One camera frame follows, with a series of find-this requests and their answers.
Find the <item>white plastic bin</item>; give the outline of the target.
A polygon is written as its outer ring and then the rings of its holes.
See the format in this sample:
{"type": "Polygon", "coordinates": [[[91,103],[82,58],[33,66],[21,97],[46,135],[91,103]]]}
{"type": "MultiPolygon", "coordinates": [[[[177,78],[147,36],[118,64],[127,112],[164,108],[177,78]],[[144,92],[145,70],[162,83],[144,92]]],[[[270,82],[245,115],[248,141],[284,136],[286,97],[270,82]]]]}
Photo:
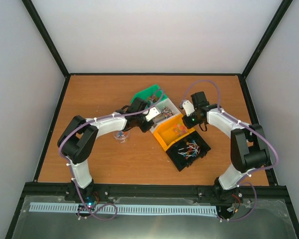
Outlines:
{"type": "Polygon", "coordinates": [[[179,109],[169,98],[160,101],[156,105],[156,108],[160,110],[160,113],[165,115],[166,119],[159,123],[154,123],[154,125],[150,129],[151,132],[154,132],[159,125],[163,124],[164,122],[167,122],[167,120],[180,114],[179,109]]]}

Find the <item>yellow plastic bin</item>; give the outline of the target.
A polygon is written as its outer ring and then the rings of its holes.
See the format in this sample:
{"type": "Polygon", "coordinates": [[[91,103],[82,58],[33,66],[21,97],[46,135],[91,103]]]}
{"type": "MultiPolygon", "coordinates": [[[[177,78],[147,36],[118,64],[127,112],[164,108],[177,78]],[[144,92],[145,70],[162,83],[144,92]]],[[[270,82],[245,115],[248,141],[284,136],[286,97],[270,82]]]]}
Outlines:
{"type": "Polygon", "coordinates": [[[164,151],[173,144],[195,132],[194,128],[188,129],[183,123],[183,115],[177,114],[160,123],[153,132],[164,151]]]}

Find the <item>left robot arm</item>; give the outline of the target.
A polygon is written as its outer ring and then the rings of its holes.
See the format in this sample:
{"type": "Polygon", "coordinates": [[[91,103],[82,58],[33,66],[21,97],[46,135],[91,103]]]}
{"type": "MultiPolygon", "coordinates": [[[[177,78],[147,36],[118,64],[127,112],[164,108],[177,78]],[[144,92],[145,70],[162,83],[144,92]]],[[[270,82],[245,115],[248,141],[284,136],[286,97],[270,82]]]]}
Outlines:
{"type": "Polygon", "coordinates": [[[78,185],[76,194],[82,200],[89,200],[94,194],[94,188],[90,185],[92,176],[88,157],[95,140],[115,131],[126,132],[133,127],[139,127],[142,132],[149,131],[153,126],[153,119],[159,115],[159,110],[155,106],[147,106],[146,101],[137,97],[131,105],[110,115],[87,119],[77,115],[71,120],[57,146],[60,156],[67,160],[72,181],[78,185]]]}

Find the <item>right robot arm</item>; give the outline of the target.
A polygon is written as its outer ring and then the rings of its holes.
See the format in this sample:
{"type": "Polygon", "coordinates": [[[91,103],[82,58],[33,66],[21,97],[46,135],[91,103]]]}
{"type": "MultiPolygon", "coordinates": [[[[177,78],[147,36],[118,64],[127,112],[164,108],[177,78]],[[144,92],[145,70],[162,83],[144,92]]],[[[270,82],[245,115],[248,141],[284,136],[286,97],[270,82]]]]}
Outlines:
{"type": "Polygon", "coordinates": [[[230,138],[231,164],[214,181],[212,195],[215,200],[226,201],[243,178],[250,177],[254,170],[269,163],[269,147],[259,124],[247,124],[228,114],[218,104],[211,105],[204,92],[191,95],[191,101],[183,100],[179,108],[185,111],[182,121],[188,129],[209,124],[230,138]]]}

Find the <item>metal scoop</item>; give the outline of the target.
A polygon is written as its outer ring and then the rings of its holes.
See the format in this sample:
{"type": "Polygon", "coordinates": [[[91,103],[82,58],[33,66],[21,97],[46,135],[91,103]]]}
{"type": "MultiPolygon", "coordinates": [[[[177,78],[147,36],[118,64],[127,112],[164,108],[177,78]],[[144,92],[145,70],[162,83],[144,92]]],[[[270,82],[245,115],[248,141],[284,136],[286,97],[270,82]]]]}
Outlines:
{"type": "Polygon", "coordinates": [[[160,113],[159,115],[157,115],[156,117],[153,118],[153,122],[154,123],[159,123],[159,122],[161,122],[165,119],[166,119],[165,115],[160,113]]]}

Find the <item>green plastic bin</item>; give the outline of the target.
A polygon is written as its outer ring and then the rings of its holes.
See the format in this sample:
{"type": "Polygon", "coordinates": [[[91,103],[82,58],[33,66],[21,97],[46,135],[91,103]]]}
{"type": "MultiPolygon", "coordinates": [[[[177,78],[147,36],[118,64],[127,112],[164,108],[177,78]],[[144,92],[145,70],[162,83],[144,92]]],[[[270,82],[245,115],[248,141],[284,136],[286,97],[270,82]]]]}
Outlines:
{"type": "Polygon", "coordinates": [[[149,105],[151,103],[151,100],[153,100],[153,103],[155,103],[162,95],[162,91],[159,89],[159,85],[154,84],[142,91],[139,91],[136,94],[134,94],[134,96],[131,99],[131,103],[134,101],[135,98],[145,100],[148,102],[149,105]]]}

